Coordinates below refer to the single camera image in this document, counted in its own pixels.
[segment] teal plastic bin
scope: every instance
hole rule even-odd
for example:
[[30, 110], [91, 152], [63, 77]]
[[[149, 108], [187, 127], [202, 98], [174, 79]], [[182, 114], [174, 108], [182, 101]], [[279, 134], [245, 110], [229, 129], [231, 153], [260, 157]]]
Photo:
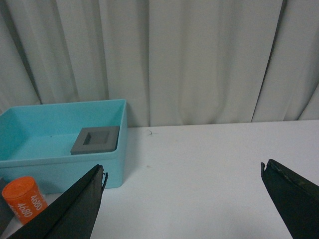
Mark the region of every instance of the teal plastic bin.
[[[82, 128], [120, 126], [115, 151], [71, 155]], [[123, 183], [127, 144], [125, 100], [13, 107], [0, 116], [0, 176], [35, 178], [44, 194], [62, 193], [96, 164], [107, 188]]]

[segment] curtain fold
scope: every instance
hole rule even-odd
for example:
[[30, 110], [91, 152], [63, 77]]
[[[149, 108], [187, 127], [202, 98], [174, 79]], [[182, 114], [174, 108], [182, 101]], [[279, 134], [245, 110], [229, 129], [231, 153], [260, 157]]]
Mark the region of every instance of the curtain fold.
[[15, 105], [35, 104], [39, 99], [0, 14], [0, 114]]
[[319, 119], [319, 2], [282, 3], [3, 1], [0, 112], [124, 98], [129, 126]]
[[318, 1], [288, 1], [254, 122], [298, 120], [308, 107], [319, 83], [318, 12]]

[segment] dark object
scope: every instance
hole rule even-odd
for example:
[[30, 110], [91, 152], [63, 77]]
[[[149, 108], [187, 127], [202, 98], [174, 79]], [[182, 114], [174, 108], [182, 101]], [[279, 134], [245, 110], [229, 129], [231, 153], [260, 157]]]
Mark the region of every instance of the dark object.
[[6, 181], [0, 177], [0, 236], [5, 231], [9, 222], [13, 218], [13, 211], [9, 208], [8, 204], [1, 195], [3, 188], [6, 186]]
[[42, 213], [8, 239], [89, 239], [98, 214], [107, 174], [94, 166]]
[[82, 128], [71, 154], [112, 152], [116, 149], [119, 126]]
[[261, 177], [294, 239], [319, 238], [319, 187], [270, 159]]

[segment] orange cylinder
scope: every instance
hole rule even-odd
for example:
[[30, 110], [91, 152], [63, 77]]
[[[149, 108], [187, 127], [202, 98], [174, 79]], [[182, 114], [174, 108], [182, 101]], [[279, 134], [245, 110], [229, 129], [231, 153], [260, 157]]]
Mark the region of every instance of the orange cylinder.
[[48, 206], [34, 178], [30, 176], [17, 178], [8, 183], [2, 191], [2, 196], [23, 225]]

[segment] gray square block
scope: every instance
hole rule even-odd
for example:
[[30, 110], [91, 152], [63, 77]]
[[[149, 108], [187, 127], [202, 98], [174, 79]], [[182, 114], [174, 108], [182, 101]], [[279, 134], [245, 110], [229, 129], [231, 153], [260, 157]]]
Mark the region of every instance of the gray square block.
[[112, 152], [116, 149], [119, 126], [82, 128], [71, 154]]
[[2, 197], [2, 190], [5, 186], [5, 180], [0, 177], [0, 236], [5, 231], [6, 227], [14, 216], [13, 211], [10, 209], [10, 207]]

